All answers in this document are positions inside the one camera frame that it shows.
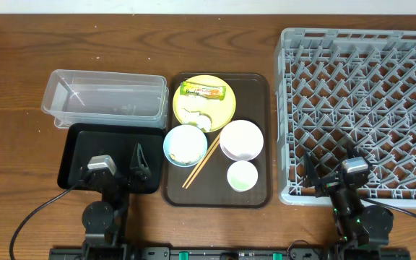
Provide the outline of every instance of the dish rack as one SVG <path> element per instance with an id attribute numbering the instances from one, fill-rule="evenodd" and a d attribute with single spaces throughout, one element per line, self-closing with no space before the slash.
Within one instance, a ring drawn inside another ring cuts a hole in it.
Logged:
<path id="1" fill-rule="evenodd" d="M 416 32 L 287 28 L 274 57 L 281 201 L 331 205 L 303 155 L 331 173 L 350 142 L 374 164 L 360 195 L 416 208 Z"/>

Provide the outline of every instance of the chopsticks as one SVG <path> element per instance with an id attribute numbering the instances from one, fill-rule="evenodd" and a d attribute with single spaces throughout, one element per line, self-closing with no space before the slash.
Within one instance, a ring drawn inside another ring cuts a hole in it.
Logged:
<path id="1" fill-rule="evenodd" d="M 191 185 L 192 181 L 194 181 L 195 178 L 198 176 L 198 174 L 200 173 L 200 170 L 202 170 L 202 168 L 205 166 L 205 163 L 207 163 L 208 159 L 216 150 L 216 147 L 220 144 L 220 135 L 221 135 L 221 131 L 216 136 L 213 143 L 211 143 L 211 145 L 209 146 L 207 150 L 207 154 L 203 157 L 203 159 L 201 159 L 199 163 L 195 165 L 195 168 L 192 170 L 191 174 L 187 177 L 186 182 L 182 185 L 183 188 L 187 189 Z"/>

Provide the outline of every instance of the wood grain tabletop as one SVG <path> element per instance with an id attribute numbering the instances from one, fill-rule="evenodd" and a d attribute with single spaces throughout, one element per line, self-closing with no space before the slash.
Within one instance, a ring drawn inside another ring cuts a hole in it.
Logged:
<path id="1" fill-rule="evenodd" d="M 67 130 L 40 109 L 53 70 L 156 74 L 168 81 L 180 72 L 256 72 L 268 79 L 275 100 L 273 52 L 286 27 L 416 30 L 416 16 L 0 15 L 0 259 L 9 258 L 18 224 L 62 192 L 56 179 Z M 271 108 L 275 129 L 275 101 Z M 128 238 L 207 248 L 338 239 L 332 208 L 279 201 L 275 160 L 273 168 L 273 199 L 258 210 L 172 207 L 161 189 L 131 196 Z M 81 245 L 83 210 L 99 199 L 95 192 L 73 191 L 36 214 L 15 243 L 17 259 L 47 259 L 50 248 Z M 416 258 L 416 219 L 394 217 L 390 246 L 406 247 Z"/>

